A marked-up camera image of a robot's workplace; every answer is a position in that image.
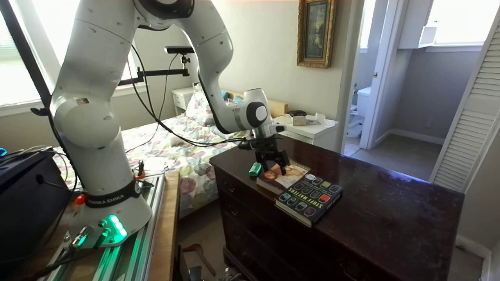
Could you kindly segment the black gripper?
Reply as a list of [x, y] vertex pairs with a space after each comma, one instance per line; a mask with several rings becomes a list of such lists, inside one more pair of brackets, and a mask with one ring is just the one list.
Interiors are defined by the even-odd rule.
[[254, 150], [257, 153], [257, 161], [266, 164], [272, 161], [280, 167], [286, 167], [290, 164], [288, 153], [279, 148], [277, 137], [257, 139], [254, 144]]

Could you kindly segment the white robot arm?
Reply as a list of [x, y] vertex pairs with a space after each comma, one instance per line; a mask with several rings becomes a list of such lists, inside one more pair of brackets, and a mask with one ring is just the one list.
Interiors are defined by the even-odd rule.
[[140, 28], [179, 26], [197, 55], [197, 76], [219, 131], [252, 130], [257, 161], [290, 164], [277, 145], [266, 92], [229, 100], [219, 76], [233, 58], [230, 33], [211, 0], [80, 0], [72, 34], [51, 100], [54, 131], [85, 190], [71, 234], [77, 248], [118, 247], [154, 215], [130, 167], [113, 95]]

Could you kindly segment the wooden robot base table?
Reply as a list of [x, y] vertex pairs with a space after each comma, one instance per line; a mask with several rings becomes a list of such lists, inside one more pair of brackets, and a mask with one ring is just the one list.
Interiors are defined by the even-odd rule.
[[177, 254], [179, 173], [149, 176], [152, 187], [146, 200], [154, 214], [151, 222], [121, 245], [88, 248], [88, 226], [65, 229], [57, 248], [36, 281], [160, 281], [174, 279]]

